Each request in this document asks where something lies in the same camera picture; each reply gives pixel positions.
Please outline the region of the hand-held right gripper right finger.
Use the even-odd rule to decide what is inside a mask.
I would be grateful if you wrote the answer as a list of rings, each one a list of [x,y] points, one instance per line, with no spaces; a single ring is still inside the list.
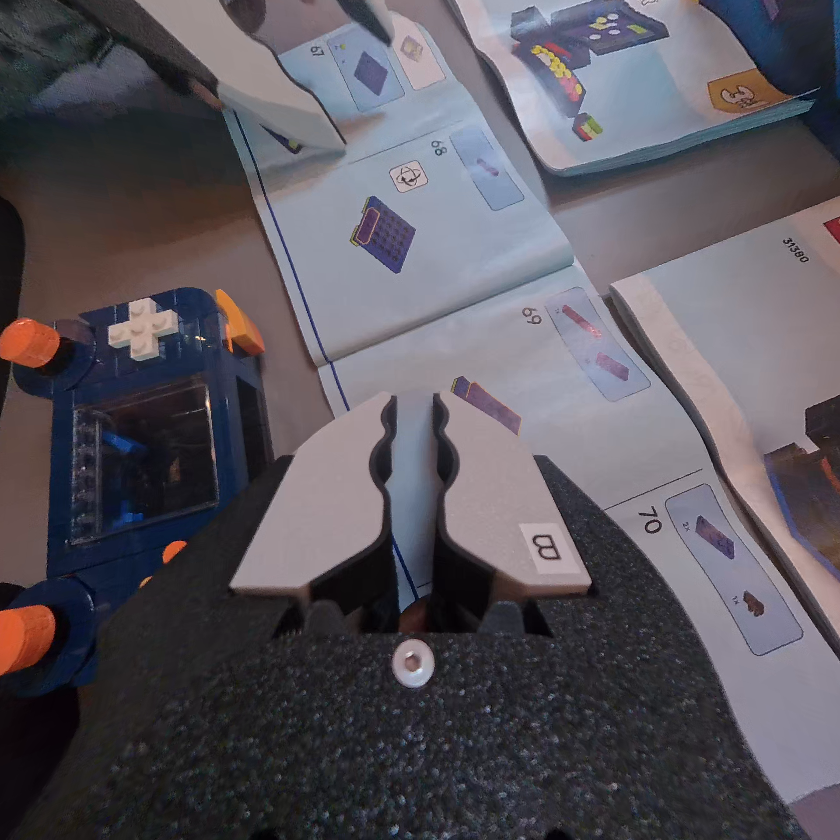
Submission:
[[[499,602],[585,595],[592,578],[529,448],[452,392],[433,399],[437,501],[432,603],[480,621]]]

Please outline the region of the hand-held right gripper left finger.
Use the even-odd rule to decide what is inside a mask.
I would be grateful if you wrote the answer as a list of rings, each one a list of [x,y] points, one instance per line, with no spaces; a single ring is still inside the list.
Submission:
[[[399,614],[391,499],[396,397],[381,392],[299,447],[230,582],[239,594]]]

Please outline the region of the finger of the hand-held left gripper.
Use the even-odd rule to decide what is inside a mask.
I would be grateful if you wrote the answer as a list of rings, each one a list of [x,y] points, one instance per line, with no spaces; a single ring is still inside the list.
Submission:
[[[242,31],[218,1],[140,1],[142,9],[215,79],[217,97],[303,146],[343,151],[318,99],[285,72],[266,45]]]
[[[395,29],[390,11],[384,1],[339,0],[336,4],[355,23],[386,46],[390,46]]]

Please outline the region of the blue toy brick game console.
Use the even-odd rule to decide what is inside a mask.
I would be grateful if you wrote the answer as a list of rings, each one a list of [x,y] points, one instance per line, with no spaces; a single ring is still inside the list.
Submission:
[[[46,578],[2,608],[2,695],[91,682],[101,625],[272,462],[264,351],[192,287],[3,330],[52,424]]]

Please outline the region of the brick instruction booklet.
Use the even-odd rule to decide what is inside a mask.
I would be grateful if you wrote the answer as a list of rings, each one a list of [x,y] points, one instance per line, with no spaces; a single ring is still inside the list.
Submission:
[[[622,336],[550,213],[414,22],[393,47],[348,25],[281,61],[345,152],[292,153],[225,113],[336,417],[398,398],[400,605],[432,590],[433,394],[547,456],[676,583],[712,649],[803,646],[806,615],[753,546],[667,386]]]

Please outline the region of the arcade cover instruction booklet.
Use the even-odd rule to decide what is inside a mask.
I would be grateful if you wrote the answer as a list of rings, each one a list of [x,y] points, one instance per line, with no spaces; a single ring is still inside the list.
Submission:
[[[612,284],[612,298],[707,442],[833,652],[778,735],[783,793],[838,838],[839,200]]]

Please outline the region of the rainbow cover instruction booklet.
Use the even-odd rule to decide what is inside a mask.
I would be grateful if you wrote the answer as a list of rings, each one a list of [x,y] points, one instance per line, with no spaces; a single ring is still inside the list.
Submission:
[[[807,112],[700,2],[450,2],[556,175],[651,161]]]

